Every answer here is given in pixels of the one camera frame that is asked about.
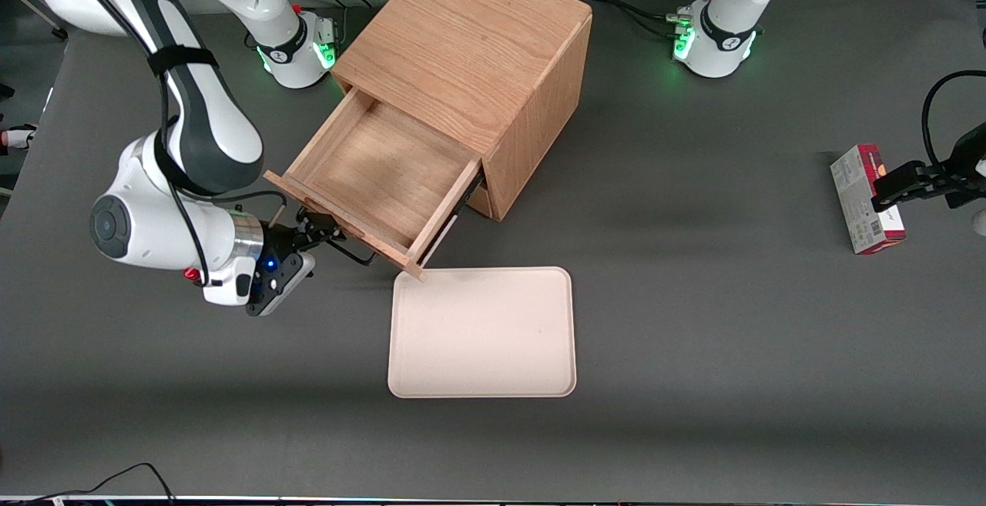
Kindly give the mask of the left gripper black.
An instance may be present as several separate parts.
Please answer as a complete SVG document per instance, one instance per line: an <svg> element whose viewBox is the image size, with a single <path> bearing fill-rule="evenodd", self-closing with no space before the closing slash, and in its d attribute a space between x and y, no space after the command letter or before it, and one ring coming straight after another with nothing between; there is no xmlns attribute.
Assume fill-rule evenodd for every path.
<svg viewBox="0 0 986 506"><path fill-rule="evenodd" d="M959 137L951 154L937 169L921 161L903 163L872 183L872 207L877 213L917 199L930 199L947 191L950 209L985 198L985 176L979 166L985 159L985 123Z"/></svg>

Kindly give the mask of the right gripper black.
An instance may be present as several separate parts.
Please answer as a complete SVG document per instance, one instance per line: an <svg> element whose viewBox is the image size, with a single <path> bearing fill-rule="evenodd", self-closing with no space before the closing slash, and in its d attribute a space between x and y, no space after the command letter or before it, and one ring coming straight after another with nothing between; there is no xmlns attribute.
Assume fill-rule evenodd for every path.
<svg viewBox="0 0 986 506"><path fill-rule="evenodd" d="M292 226L275 224L264 230L262 270L300 270L302 254L320 245L345 242L347 236L334 229L331 215L299 208Z"/></svg>

